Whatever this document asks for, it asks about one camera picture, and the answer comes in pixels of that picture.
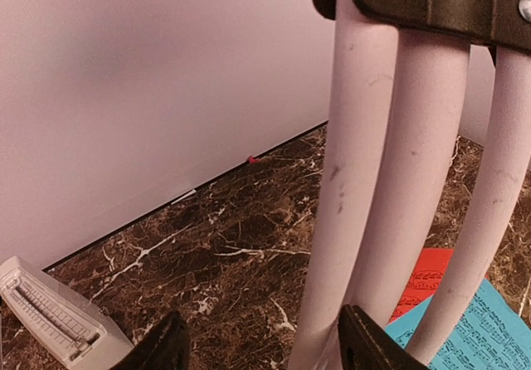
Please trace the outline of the white music stand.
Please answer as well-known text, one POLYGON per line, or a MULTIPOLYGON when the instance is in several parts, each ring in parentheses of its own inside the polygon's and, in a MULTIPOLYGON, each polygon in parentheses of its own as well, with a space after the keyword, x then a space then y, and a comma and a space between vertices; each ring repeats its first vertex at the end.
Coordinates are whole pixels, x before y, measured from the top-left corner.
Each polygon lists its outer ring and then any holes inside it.
POLYGON ((383 330, 431 227, 465 103, 470 48, 488 48, 485 148, 454 253, 401 347, 428 365, 494 258, 530 160, 530 0, 312 0, 335 23, 319 207, 291 369, 343 369, 338 320, 383 330))

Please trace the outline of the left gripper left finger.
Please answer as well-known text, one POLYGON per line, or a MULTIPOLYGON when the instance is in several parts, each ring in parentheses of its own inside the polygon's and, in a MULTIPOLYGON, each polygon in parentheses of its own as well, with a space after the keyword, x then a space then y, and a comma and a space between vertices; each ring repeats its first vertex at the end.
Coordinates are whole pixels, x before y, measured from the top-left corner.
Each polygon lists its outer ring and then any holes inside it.
POLYGON ((170 311, 111 370, 187 370, 190 343, 186 321, 170 311))

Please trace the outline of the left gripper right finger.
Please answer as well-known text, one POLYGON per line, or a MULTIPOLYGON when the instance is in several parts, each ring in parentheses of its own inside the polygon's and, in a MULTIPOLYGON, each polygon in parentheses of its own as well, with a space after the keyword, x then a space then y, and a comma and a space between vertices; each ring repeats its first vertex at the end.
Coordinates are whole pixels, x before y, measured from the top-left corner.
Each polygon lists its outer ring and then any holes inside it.
POLYGON ((343 370, 428 370, 357 305, 341 308, 338 332, 343 370))

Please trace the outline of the blue sheet music page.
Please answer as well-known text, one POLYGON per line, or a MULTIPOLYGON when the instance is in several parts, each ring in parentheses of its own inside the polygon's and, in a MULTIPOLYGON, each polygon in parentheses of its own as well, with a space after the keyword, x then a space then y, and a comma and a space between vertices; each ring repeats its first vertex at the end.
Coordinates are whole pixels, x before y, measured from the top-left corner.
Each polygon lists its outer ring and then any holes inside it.
POLYGON ((529 369, 530 329, 483 280, 430 369, 529 369))

